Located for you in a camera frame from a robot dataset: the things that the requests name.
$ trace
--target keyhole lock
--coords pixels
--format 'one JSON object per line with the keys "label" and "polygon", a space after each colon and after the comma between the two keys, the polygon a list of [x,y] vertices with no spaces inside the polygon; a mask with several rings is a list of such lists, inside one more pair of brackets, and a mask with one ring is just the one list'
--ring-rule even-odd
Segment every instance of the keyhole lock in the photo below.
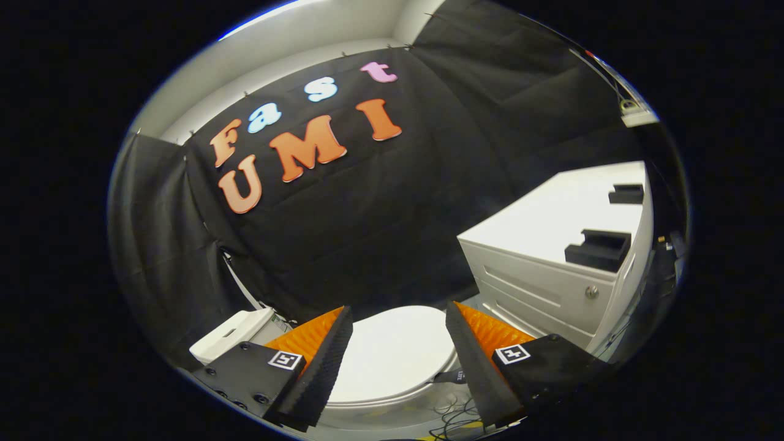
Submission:
{"label": "keyhole lock", "polygon": [[595,299],[599,296],[599,289],[595,286],[588,286],[586,288],[586,297],[589,299]]}

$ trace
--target letter s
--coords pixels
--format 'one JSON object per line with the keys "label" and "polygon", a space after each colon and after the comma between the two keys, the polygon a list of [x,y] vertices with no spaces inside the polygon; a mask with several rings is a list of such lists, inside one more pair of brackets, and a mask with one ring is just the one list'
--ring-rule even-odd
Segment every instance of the letter s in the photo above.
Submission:
{"label": "letter s", "polygon": [[335,95],[338,91],[338,86],[335,86],[334,83],[335,79],[331,77],[319,78],[307,83],[305,85],[305,93],[310,93],[307,99],[317,103]]}

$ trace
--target white drawer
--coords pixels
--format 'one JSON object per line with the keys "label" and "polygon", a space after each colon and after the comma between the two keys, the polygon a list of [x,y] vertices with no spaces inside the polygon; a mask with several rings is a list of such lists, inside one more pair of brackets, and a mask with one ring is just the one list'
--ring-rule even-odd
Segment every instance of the white drawer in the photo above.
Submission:
{"label": "white drawer", "polygon": [[[461,242],[461,246],[474,277],[494,288],[483,290],[480,286],[480,291],[488,291],[487,295],[499,300],[520,319],[538,323],[560,321],[588,334],[596,332],[607,309],[614,279],[554,268],[471,243]],[[599,290],[593,299],[586,296],[589,286]]]}
{"label": "white drawer", "polygon": [[544,337],[551,333],[557,333],[570,342],[585,349],[593,339],[593,334],[578,330],[574,326],[541,314],[530,309],[526,304],[522,304],[517,299],[508,297],[494,287],[479,281],[480,291],[484,300],[485,307],[497,318],[512,326],[529,333],[534,338]]}

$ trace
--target black holder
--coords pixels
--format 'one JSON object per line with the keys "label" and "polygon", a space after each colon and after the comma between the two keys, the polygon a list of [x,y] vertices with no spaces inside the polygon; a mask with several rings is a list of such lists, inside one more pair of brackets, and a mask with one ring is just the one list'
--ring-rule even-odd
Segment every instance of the black holder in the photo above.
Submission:
{"label": "black holder", "polygon": [[275,349],[244,341],[193,375],[218,395],[264,417],[280,405],[279,398],[291,390],[304,367],[301,355],[281,357]]}
{"label": "black holder", "polygon": [[641,204],[644,196],[642,184],[615,184],[615,191],[608,196],[611,204]]}
{"label": "black holder", "polygon": [[525,416],[522,404],[485,356],[474,332],[452,302],[446,307],[446,328],[485,427],[502,427]]}
{"label": "black holder", "polygon": [[583,230],[582,245],[564,250],[566,261],[609,272],[618,272],[631,247],[632,235],[613,231]]}
{"label": "black holder", "polygon": [[251,414],[278,426],[307,432],[324,411],[353,330],[351,308],[346,306],[304,374],[305,359],[301,355],[248,341],[192,374]]}
{"label": "black holder", "polygon": [[492,360],[529,414],[604,379],[611,367],[558,334],[503,348]]}
{"label": "black holder", "polygon": [[282,398],[281,405],[276,409],[275,417],[270,418],[270,422],[285,424],[301,432],[305,432],[307,426],[318,423],[338,378],[340,363],[353,331],[351,307],[345,306],[329,328],[305,374]]}
{"label": "black holder", "polygon": [[466,373],[463,369],[441,372],[433,377],[431,383],[454,383],[456,385],[464,385],[466,383]]}

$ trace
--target white wall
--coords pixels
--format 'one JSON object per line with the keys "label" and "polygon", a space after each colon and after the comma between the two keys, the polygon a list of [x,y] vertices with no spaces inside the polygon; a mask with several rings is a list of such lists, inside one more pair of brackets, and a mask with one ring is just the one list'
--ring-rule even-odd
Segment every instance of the white wall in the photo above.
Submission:
{"label": "white wall", "polygon": [[322,0],[286,10],[211,45],[145,104],[130,130],[182,144],[245,92],[306,67],[411,44],[444,0]]}
{"label": "white wall", "polygon": [[407,45],[413,44],[416,36],[422,32],[422,28],[430,19],[430,16],[425,13],[436,12],[443,2],[444,0],[409,0],[397,19],[393,38]]}
{"label": "white wall", "polygon": [[341,52],[350,55],[352,53],[384,49],[387,47],[387,44],[391,46],[402,46],[400,42],[393,40],[392,38],[374,38],[370,40],[342,42],[307,50],[292,56],[287,56],[286,58],[277,60],[273,63],[265,64],[262,67],[237,78],[233,82],[218,88],[215,92],[210,93],[204,100],[183,113],[182,116],[159,137],[175,144],[182,144],[191,137],[190,130],[196,131],[202,127],[221,111],[226,110],[232,104],[244,97],[245,92],[251,93],[306,67],[340,58],[343,56]]}

